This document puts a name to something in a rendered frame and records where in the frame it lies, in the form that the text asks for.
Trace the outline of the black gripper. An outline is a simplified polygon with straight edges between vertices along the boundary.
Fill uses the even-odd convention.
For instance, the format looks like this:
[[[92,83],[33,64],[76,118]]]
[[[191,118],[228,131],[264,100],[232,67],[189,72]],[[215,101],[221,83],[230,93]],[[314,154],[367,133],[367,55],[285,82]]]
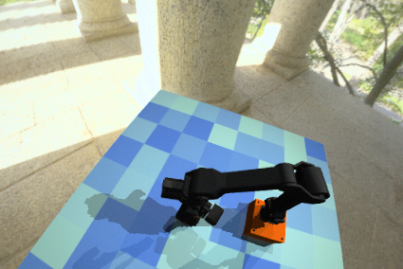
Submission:
[[[194,207],[196,207],[197,209],[200,208],[200,211],[198,212],[198,216],[200,218],[205,218],[206,215],[208,214],[208,216],[205,218],[205,221],[207,223],[209,223],[210,225],[216,225],[220,219],[220,217],[222,216],[222,214],[224,213],[224,209],[222,207],[220,207],[219,205],[217,205],[216,203],[210,203],[210,202],[206,202],[205,204],[202,205],[195,205],[192,204]],[[213,205],[213,206],[212,206]],[[212,207],[212,208],[211,208]]]

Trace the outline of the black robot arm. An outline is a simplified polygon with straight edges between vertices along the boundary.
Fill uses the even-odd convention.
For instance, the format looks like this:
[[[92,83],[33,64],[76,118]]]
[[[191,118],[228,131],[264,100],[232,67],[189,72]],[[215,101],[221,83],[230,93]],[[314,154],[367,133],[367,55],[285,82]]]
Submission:
[[[202,205],[219,199],[225,193],[273,189],[283,193],[267,198],[260,214],[261,221],[272,224],[285,223],[286,211],[300,203],[322,204],[331,196],[321,168],[301,161],[296,165],[282,162],[271,168],[254,170],[199,168],[185,172],[184,180],[165,177],[161,197],[183,202],[175,218],[192,227],[200,219],[200,208],[192,204]]]

